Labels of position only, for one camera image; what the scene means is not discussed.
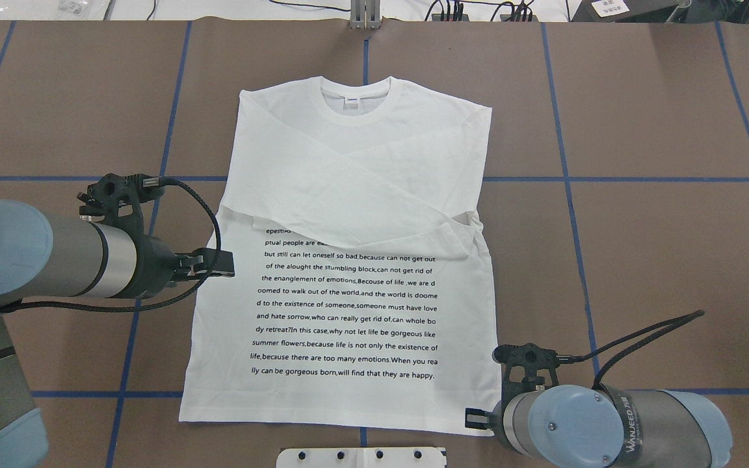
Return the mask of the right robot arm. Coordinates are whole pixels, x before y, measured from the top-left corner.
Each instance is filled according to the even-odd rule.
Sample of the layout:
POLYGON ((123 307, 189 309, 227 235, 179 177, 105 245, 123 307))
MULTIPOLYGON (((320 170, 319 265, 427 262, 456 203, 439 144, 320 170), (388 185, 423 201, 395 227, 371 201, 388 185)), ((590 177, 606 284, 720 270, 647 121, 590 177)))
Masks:
POLYGON ((733 445, 728 421, 704 396, 609 385, 521 392, 493 411, 466 409, 466 427, 558 467, 724 467, 733 445))

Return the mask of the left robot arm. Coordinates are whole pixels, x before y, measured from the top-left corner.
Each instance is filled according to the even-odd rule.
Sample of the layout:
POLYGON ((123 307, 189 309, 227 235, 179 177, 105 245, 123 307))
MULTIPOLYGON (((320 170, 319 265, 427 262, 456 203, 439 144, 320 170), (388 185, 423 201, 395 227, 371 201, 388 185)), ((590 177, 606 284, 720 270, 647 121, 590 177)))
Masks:
POLYGON ((131 199, 93 213, 98 222, 0 200, 0 467, 34 467, 48 452, 41 411, 4 322, 27 297, 144 299, 177 281, 234 275, 229 252, 175 253, 146 234, 131 199))

